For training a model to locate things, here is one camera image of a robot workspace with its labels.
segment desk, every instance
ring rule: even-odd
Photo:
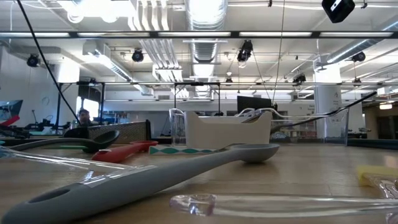
[[[90,156],[81,151],[33,149],[29,152],[55,156]],[[129,158],[125,164],[148,165],[190,156],[148,156]],[[371,187],[358,187],[355,167],[361,164],[398,167],[398,151],[326,145],[285,145],[264,164],[232,162],[223,165],[173,190],[131,203],[77,223],[385,223],[384,215],[323,217],[307,219],[256,219],[236,217],[195,217],[169,208],[169,199],[178,194],[300,194],[353,197],[379,197]],[[1,159],[0,215],[13,205],[48,190],[81,180],[87,172],[69,167],[41,164],[20,159]]]

